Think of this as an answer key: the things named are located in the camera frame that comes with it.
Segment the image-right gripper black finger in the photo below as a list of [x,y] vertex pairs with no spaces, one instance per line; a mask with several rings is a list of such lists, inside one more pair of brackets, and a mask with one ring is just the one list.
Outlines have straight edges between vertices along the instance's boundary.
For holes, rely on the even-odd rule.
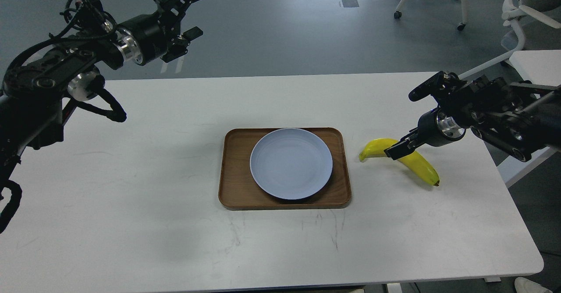
[[418,139],[419,129],[411,129],[407,135],[402,137],[397,143],[384,149],[384,153],[392,160],[398,160],[415,152],[420,146]]

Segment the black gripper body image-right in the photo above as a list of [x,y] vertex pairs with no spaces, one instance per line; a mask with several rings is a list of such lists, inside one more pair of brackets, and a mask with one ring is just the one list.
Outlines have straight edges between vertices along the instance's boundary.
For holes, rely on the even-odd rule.
[[463,139],[465,128],[444,111],[429,111],[419,118],[417,141],[431,147],[442,147]]

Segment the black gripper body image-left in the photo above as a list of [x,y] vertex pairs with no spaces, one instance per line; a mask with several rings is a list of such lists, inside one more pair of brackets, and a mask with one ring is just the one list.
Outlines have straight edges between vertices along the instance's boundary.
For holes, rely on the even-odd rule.
[[160,14],[141,14],[118,26],[134,39],[140,52],[134,60],[141,66],[167,53],[176,35],[176,23]]

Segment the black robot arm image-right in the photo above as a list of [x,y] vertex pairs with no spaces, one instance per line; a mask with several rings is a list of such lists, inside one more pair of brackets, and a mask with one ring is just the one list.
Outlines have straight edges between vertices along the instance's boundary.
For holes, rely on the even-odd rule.
[[412,154],[422,145],[442,147],[461,140],[471,130],[483,141],[527,162],[535,151],[561,145],[559,86],[507,83],[485,76],[472,81],[439,71],[415,87],[411,101],[432,96],[437,107],[421,115],[417,126],[385,149],[393,160]]

